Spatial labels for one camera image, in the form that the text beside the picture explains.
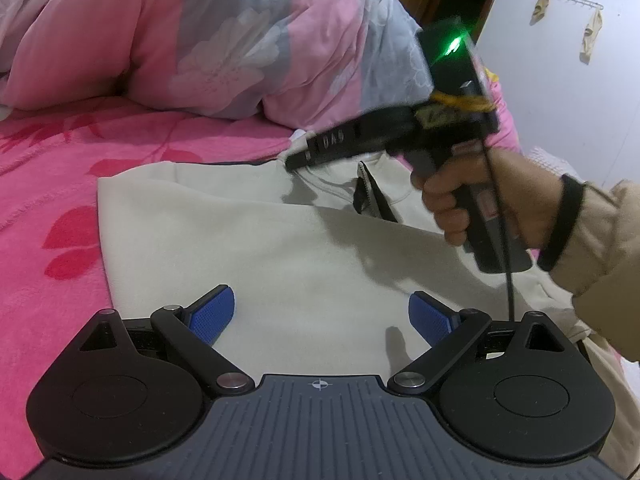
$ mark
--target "hand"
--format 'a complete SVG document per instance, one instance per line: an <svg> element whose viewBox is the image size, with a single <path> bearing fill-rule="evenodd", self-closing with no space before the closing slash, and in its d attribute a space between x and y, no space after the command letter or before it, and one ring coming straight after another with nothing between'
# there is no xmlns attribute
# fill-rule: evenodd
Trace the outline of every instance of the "hand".
<svg viewBox="0 0 640 480"><path fill-rule="evenodd" d="M515 225L529 248L543 248L556 222L562 181L517 153L493 149L489 151L489 157L508 224ZM415 173L412 173L411 181L422 191L422 202L434 213L446 241L454 246L462 245L466 240L469 215L466 210L456 208L452 191L463 184L489 182L484 155L457 156L426 181Z"/></svg>

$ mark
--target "bed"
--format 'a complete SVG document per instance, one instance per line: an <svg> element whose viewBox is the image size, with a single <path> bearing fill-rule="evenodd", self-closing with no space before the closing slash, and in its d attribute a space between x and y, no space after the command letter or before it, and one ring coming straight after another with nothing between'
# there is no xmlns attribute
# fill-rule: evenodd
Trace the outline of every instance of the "bed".
<svg viewBox="0 0 640 480"><path fill-rule="evenodd" d="M27 396L111 304L97 179L273 158L296 128L424 99L416 30L397 0L0 0L0 474L41 459ZM519 150L492 91L491 144Z"/></svg>

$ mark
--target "beige sleeve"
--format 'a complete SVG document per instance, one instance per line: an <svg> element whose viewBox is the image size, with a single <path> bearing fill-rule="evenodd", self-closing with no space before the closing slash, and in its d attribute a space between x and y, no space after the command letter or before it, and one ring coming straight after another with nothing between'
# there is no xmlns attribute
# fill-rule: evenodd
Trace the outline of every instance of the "beige sleeve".
<svg viewBox="0 0 640 480"><path fill-rule="evenodd" d="M578 317L640 360L640 186L621 182L607 193L587 184L551 277L574 295Z"/></svg>
<svg viewBox="0 0 640 480"><path fill-rule="evenodd" d="M600 459L622 478L627 478L640 463L640 406L626 384L620 362L607 341L591 334L584 340L584 346L593 369L616 401L616 418L600 451Z"/></svg>

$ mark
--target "pink bedsheet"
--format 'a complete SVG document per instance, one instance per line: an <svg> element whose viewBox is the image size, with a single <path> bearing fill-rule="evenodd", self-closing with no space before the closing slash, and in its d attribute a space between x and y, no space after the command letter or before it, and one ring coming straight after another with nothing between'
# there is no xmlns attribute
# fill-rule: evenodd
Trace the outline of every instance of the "pink bedsheet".
<svg viewBox="0 0 640 480"><path fill-rule="evenodd" d="M96 179L172 160L255 160L291 130L95 98L0 122L0 473L41 459L25 420L29 392L82 325L105 306Z"/></svg>

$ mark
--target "crosshair marking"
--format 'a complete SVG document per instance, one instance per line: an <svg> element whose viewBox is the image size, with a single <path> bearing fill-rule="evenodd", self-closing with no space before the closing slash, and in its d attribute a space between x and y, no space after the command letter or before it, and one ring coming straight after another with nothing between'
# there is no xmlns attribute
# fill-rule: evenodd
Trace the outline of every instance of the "crosshair marking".
<svg viewBox="0 0 640 480"><path fill-rule="evenodd" d="M315 381L313 381L312 383L308 383L311 386L313 386L316 390L324 390L327 386L332 386L331 383L328 383L327 381L323 380L323 379L316 379Z"/></svg>

